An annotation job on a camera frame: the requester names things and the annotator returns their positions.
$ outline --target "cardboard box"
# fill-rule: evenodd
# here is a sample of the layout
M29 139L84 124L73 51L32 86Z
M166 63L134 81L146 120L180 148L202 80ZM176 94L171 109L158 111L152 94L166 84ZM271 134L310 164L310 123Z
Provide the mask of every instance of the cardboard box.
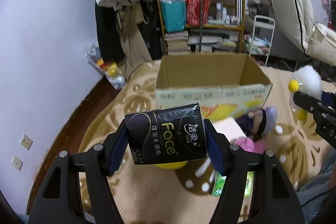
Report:
M247 54L164 56L155 95L160 108L199 102L203 118L239 117L262 107L272 83Z

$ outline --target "beige patterned rug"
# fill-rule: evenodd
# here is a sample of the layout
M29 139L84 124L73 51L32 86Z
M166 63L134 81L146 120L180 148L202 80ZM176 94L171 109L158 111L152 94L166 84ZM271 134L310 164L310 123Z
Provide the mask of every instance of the beige patterned rug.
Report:
M79 152L103 143L108 134L116 131L124 114L157 108L154 86L159 65L160 61L152 61L135 70L115 100L88 127ZM311 114L303 123L292 113L287 89L292 73L262 69L273 83L266 105L277 108L278 125L283 129L281 134L273 130L265 137L266 148L276 153L293 186L298 188L318 174L330 146L315 133ZM327 82L323 82L323 88L336 91ZM195 171L201 165L204 173L196 177ZM214 181L209 159L190 161L179 170L164 170L152 165L134 165L127 147L120 169L108 181L125 223L208 223L218 202L218 197L209 195ZM90 213L83 173L80 173L80 185L84 209ZM247 219L250 202L250 198L244 199L240 222Z

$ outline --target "doll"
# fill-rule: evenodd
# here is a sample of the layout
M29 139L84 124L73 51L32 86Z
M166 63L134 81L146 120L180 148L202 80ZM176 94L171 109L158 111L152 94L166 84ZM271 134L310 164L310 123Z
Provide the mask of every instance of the doll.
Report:
M247 137L258 141L276 126L278 113L274 106L258 108L236 119Z

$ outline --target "bookshelf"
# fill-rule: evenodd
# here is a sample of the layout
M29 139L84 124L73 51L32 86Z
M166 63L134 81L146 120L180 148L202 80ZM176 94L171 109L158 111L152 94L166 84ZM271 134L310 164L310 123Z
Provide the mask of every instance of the bookshelf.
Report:
M161 23L161 30L162 30L162 38L164 42L164 48L165 48L165 54L168 53L167 49L167 44L165 41L165 27L164 27L164 22L162 18L162 13L161 13L161 6L160 6L160 1L157 0L157 5L159 7L159 16L160 16L160 23ZM235 15L240 16L240 25L239 26L234 26L234 25L212 25L212 24L203 24L202 26L197 26L197 25L185 25L185 29L199 29L200 28L200 33L199 35L202 36L202 29L226 29L226 30L235 30L239 31L239 38L238 38L238 44L237 44L237 50L238 52L241 52L242 47L243 47L243 36L244 36L244 24L245 24L245 0L235 0L234 10L235 10Z

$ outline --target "black tissue package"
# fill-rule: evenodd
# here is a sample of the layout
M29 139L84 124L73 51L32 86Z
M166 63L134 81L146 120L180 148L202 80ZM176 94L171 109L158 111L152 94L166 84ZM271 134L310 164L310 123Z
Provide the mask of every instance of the black tissue package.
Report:
M197 160L207 155L198 103L125 115L136 165Z

